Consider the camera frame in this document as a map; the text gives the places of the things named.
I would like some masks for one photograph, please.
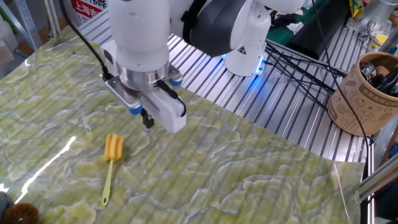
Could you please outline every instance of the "green marble surface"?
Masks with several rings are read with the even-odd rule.
[[[0,185],[46,223],[359,223],[363,164],[319,157],[183,89],[146,130],[69,28],[0,80]],[[125,137],[101,205],[108,133]]]

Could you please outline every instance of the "cork cup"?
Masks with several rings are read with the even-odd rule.
[[[345,97],[361,120],[366,135],[370,136],[376,134],[398,114],[398,98],[384,94],[371,86],[359,70],[361,62],[371,62],[375,67],[382,65],[392,71],[398,64],[398,58],[382,52],[364,54],[340,85]],[[341,129],[356,136],[363,136],[358,120],[340,91],[336,90],[329,99],[328,112],[331,119]]]

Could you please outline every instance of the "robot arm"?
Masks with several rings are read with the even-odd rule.
[[[164,82],[181,85],[169,65],[170,30],[214,57],[224,55],[226,68],[253,75],[264,58],[271,19],[264,5],[294,12],[305,0],[109,0],[113,40],[102,46],[109,71],[106,85],[147,127],[156,119],[172,133],[186,123],[186,108]]]

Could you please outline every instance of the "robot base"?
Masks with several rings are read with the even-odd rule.
[[[262,75],[267,66],[266,60],[268,54],[266,52],[263,52],[260,56],[254,55],[254,57],[240,54],[241,53],[234,54],[231,52],[222,56],[228,71],[242,77]]]
[[[248,24],[238,47],[223,55],[226,69],[235,75],[251,76],[263,73],[268,57],[264,49],[271,17],[264,6],[253,3],[249,14]]]

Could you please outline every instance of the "brown brush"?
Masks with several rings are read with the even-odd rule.
[[[39,211],[29,203],[19,203],[8,208],[1,220],[1,223],[7,224],[39,224],[39,222]]]

